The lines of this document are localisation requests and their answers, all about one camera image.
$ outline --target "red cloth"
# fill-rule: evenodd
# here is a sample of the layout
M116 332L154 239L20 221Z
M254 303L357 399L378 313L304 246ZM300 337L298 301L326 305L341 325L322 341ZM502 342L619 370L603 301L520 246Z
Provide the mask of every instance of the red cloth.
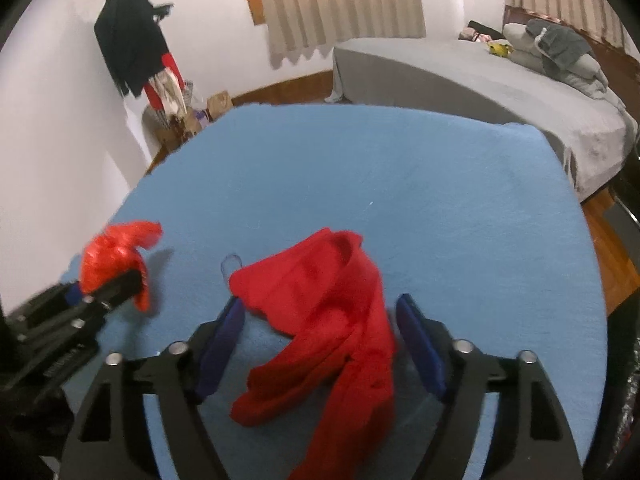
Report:
M146 265L136 248L150 249L162 236L162 226L156 222L137 221L107 227L89 242L80 262L80 290L93 292L109 280L129 269L142 274L142 291L134 298L142 312L149 308Z
M184 90L184 80L180 75L180 71L178 70L178 66L175 63L174 56L171 55L170 52L162 55L162 64L165 68L171 70L174 73L176 78L178 79L178 83L180 84L180 90ZM153 110L164 110L162 106L162 100L158 95L158 92L154 90L154 88L147 82L143 86L146 92L146 97L149 99L149 104L153 108Z
M231 417L270 420L338 376L304 461L289 480L351 480L394 418L392 357L382 279L350 231L322 229L292 248L237 270L232 293L270 325L294 336L263 366Z

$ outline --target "silver bolt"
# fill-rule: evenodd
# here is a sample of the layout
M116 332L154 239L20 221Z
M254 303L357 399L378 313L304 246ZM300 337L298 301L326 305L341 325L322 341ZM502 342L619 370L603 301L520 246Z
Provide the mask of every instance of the silver bolt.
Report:
M466 339L456 339L453 342L453 348L461 354L470 354L474 349L474 344Z
M118 354L117 352L109 354L104 362L109 366L119 365L122 362L122 354Z
M538 360L538 356L535 355L531 350L523 350L518 355L521 361L526 362L529 365L532 365Z
M169 345L169 354L180 355L184 354L189 349L189 346L184 341L176 341Z

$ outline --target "wooden headboard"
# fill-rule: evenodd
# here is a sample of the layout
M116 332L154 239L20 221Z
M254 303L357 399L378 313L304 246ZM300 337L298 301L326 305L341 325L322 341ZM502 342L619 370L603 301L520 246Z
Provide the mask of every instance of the wooden headboard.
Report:
M626 110L631 116L640 123L640 62L638 60L631 57L621 48L615 47L604 40L592 38L584 30L578 30L561 20L555 20L549 16L540 16L535 12L519 7L505 6L502 23L522 23L526 25L531 18L542 18L571 27L587 40L602 67L602 71L609 79L609 86L622 99L626 105Z

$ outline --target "blue tablecloth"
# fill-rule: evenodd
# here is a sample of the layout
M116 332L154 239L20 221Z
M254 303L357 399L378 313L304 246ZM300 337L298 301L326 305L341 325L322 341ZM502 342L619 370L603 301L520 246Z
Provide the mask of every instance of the blue tablecloth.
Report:
M535 128L399 108L242 107L140 182L113 222L134 219L164 227L145 254L157 313L127 303L110 315L101 357L66 385L73 407L109 351L150 356L214 319L229 296L226 255L250 264L329 226L364 236L389 309L409 292L485 352L535 350L585 458L604 386L604 301L580 206ZM76 258L65 278L77 273ZM328 387L258 428L228 417L249 370L286 343L249 316L219 392L200 409L232 479L284 480L321 416ZM394 374L396 425L363 479L410 479L440 416L402 347ZM172 480L154 401L148 423L162 478ZM482 471L495 401L485 403L469 479Z

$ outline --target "yellow object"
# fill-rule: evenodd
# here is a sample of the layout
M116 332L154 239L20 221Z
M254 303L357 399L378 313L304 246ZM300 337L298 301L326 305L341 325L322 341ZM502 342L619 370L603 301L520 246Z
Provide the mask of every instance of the yellow object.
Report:
M494 56L507 57L510 52L513 52L513 47L503 43L490 43L489 52Z

